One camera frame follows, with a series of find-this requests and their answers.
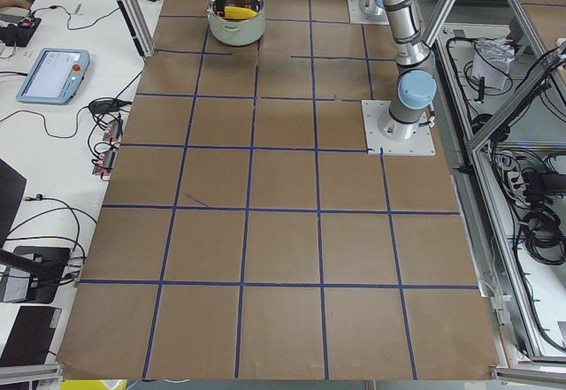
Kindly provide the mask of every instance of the tablet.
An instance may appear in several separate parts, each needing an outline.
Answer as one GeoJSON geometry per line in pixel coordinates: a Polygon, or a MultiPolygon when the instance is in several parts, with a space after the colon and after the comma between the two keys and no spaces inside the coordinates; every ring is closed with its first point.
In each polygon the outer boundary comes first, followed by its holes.
{"type": "Polygon", "coordinates": [[[44,48],[16,95],[22,103],[65,104],[77,92],[88,69],[85,50],[44,48]]]}

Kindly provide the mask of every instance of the yellow object in pot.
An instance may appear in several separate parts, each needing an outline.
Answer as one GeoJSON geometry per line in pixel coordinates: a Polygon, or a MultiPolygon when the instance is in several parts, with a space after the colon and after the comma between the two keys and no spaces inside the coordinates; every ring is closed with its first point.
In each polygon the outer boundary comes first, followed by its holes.
{"type": "Polygon", "coordinates": [[[228,20],[248,20],[253,19],[257,15],[256,11],[244,7],[233,7],[227,5],[224,7],[224,18],[228,20]]]}

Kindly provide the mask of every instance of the blue tape line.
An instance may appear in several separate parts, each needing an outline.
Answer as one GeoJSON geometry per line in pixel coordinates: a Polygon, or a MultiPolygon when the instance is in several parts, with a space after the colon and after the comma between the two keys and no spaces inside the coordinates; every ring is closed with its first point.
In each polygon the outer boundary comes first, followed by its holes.
{"type": "Polygon", "coordinates": [[[178,98],[194,98],[194,94],[166,94],[166,93],[159,93],[159,92],[136,92],[135,96],[170,96],[170,97],[178,97],[178,98]]]}
{"type": "Polygon", "coordinates": [[[365,37],[365,26],[360,25],[362,29],[362,39],[363,39],[363,53],[365,54],[365,66],[368,69],[368,81],[370,82],[370,99],[373,99],[373,82],[371,80],[371,67],[370,67],[370,54],[368,52],[368,41],[365,37]]]}
{"type": "Polygon", "coordinates": [[[395,239],[395,229],[393,223],[393,215],[391,214],[391,200],[389,198],[389,186],[387,185],[387,174],[386,174],[386,162],[384,160],[383,149],[379,153],[379,162],[381,163],[381,173],[383,175],[383,188],[385,189],[386,195],[386,206],[387,206],[387,216],[389,219],[389,229],[391,232],[391,242],[393,246],[393,254],[394,254],[394,261],[395,261],[395,270],[397,273],[397,280],[399,281],[399,296],[401,299],[401,308],[403,314],[403,324],[405,326],[405,335],[407,338],[407,348],[409,350],[409,360],[410,360],[410,368],[413,373],[413,379],[418,379],[417,375],[417,365],[415,364],[415,354],[413,352],[413,343],[410,338],[410,329],[409,329],[409,315],[407,314],[407,303],[405,302],[405,294],[403,293],[403,284],[402,284],[402,275],[401,275],[401,266],[399,263],[399,254],[397,251],[397,241],[395,239]]]}
{"type": "Polygon", "coordinates": [[[450,284],[361,284],[348,282],[240,282],[240,281],[192,281],[175,279],[81,279],[81,284],[98,285],[141,285],[141,286],[187,286],[187,287],[284,287],[284,288],[366,288],[366,289],[403,289],[403,290],[474,290],[479,286],[450,284]]]}
{"type": "MultiPolygon", "coordinates": [[[[103,204],[105,209],[176,209],[176,210],[221,210],[221,211],[245,211],[245,207],[227,206],[168,206],[151,204],[103,204]]],[[[272,207],[250,207],[249,211],[268,211],[276,213],[320,213],[322,215],[388,215],[393,216],[460,216],[457,211],[408,211],[408,210],[332,210],[332,209],[282,209],[272,207]]]]}
{"type": "Polygon", "coordinates": [[[521,5],[537,5],[541,7],[566,7],[566,4],[539,4],[539,3],[521,3],[521,5]]]}
{"type": "MultiPolygon", "coordinates": [[[[196,54],[201,55],[202,53],[199,51],[184,51],[184,50],[166,50],[163,48],[157,48],[156,51],[158,52],[169,52],[171,54],[196,54]]],[[[232,56],[231,52],[205,52],[207,56],[232,56]]]]}
{"type": "Polygon", "coordinates": [[[393,63],[394,58],[362,58],[362,57],[340,57],[340,56],[291,56],[291,58],[297,58],[301,60],[306,60],[308,58],[314,58],[315,60],[353,60],[353,61],[365,61],[368,62],[383,62],[383,63],[393,63]]]}
{"type": "Polygon", "coordinates": [[[121,147],[150,147],[150,148],[167,148],[167,149],[261,149],[271,151],[321,151],[325,153],[365,153],[365,149],[317,149],[308,147],[245,147],[237,145],[197,145],[197,144],[162,144],[147,142],[122,142],[121,147]]]}
{"type": "Polygon", "coordinates": [[[330,379],[330,367],[328,364],[328,336],[326,335],[326,303],[325,303],[325,267],[323,261],[322,244],[322,216],[320,214],[320,164],[318,158],[318,116],[317,116],[317,83],[315,75],[314,59],[314,35],[312,31],[312,0],[309,0],[309,39],[310,39],[310,78],[312,79],[312,114],[315,137],[315,176],[317,187],[317,237],[318,237],[318,273],[320,274],[320,315],[322,327],[322,353],[325,367],[325,379],[330,379]]]}
{"type": "Polygon", "coordinates": [[[206,19],[206,14],[160,14],[159,17],[164,17],[166,19],[206,19]]]}
{"type": "MultiPolygon", "coordinates": [[[[313,101],[313,98],[295,96],[262,96],[262,100],[281,100],[281,101],[313,101]]],[[[333,98],[314,98],[315,101],[336,101],[333,98]]]]}
{"type": "Polygon", "coordinates": [[[137,96],[177,96],[180,98],[212,98],[220,100],[253,100],[253,96],[210,96],[197,94],[170,94],[165,92],[136,92],[137,96]]]}
{"type": "MultiPolygon", "coordinates": [[[[261,48],[261,41],[257,42],[257,55],[261,48]]],[[[234,378],[240,377],[240,351],[241,351],[241,321],[244,303],[244,282],[246,275],[246,255],[248,251],[248,229],[249,229],[249,204],[251,200],[251,184],[254,168],[254,141],[256,138],[256,115],[257,115],[257,91],[259,87],[259,68],[256,67],[254,78],[254,106],[251,115],[251,135],[249,137],[249,163],[248,163],[248,183],[246,187],[246,210],[244,217],[244,234],[241,248],[241,268],[240,268],[240,293],[238,298],[238,324],[236,326],[236,353],[234,362],[234,378]]]]}
{"type": "MultiPolygon", "coordinates": [[[[203,71],[203,63],[204,63],[204,52],[206,51],[206,43],[208,41],[208,37],[209,37],[209,27],[207,27],[206,29],[206,34],[204,36],[204,40],[203,40],[203,49],[201,52],[201,59],[198,65],[198,74],[196,75],[196,83],[195,83],[195,91],[194,91],[194,97],[193,97],[193,106],[191,109],[191,114],[188,120],[188,126],[187,126],[187,133],[185,136],[185,145],[188,145],[188,139],[191,133],[191,127],[192,127],[192,123],[193,123],[193,116],[195,114],[195,103],[196,103],[196,94],[198,94],[198,87],[200,84],[200,80],[201,80],[201,75],[202,75],[202,71],[203,71]]],[[[177,188],[176,188],[176,192],[175,192],[175,201],[173,204],[173,207],[177,206],[177,202],[179,201],[179,194],[180,194],[180,188],[181,188],[181,184],[183,181],[183,171],[185,169],[185,161],[187,159],[187,149],[183,149],[183,156],[181,159],[181,164],[180,164],[180,170],[179,170],[179,178],[177,180],[177,188]]],[[[165,276],[165,268],[167,266],[167,258],[169,256],[169,249],[171,247],[171,239],[172,239],[172,230],[173,230],[173,225],[175,222],[175,216],[176,216],[177,210],[173,209],[172,210],[172,215],[171,215],[171,222],[169,224],[169,230],[167,233],[167,241],[165,243],[165,251],[164,251],[164,256],[163,256],[163,261],[161,263],[161,273],[159,276],[160,281],[164,280],[164,276],[165,276]]],[[[156,325],[157,325],[157,313],[159,311],[159,304],[161,302],[161,293],[162,293],[162,284],[159,284],[159,288],[157,290],[157,297],[156,297],[156,306],[154,308],[154,314],[153,314],[153,320],[151,322],[151,330],[149,332],[149,341],[148,341],[148,348],[147,348],[147,352],[146,352],[146,358],[145,358],[145,363],[143,365],[143,373],[142,376],[144,378],[147,377],[148,375],[148,369],[149,369],[149,361],[151,359],[151,349],[153,347],[153,338],[155,335],[155,329],[156,329],[156,325]]]]}

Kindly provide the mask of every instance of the black screen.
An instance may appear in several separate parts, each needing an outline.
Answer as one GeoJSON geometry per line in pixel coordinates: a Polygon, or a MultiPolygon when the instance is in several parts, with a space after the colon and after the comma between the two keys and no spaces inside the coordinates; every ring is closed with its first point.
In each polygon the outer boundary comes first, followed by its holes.
{"type": "Polygon", "coordinates": [[[26,190],[26,178],[0,159],[0,249],[10,233],[26,190]]]}

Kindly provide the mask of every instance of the yellow object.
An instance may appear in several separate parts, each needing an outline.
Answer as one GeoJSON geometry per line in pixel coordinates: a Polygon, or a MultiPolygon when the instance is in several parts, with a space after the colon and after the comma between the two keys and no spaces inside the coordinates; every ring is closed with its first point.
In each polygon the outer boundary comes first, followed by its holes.
{"type": "Polygon", "coordinates": [[[243,7],[232,7],[227,5],[224,7],[224,18],[229,20],[247,20],[253,19],[257,15],[256,11],[243,7]]]}
{"type": "Polygon", "coordinates": [[[124,379],[68,379],[63,381],[61,390],[125,390],[126,384],[124,379]]]}

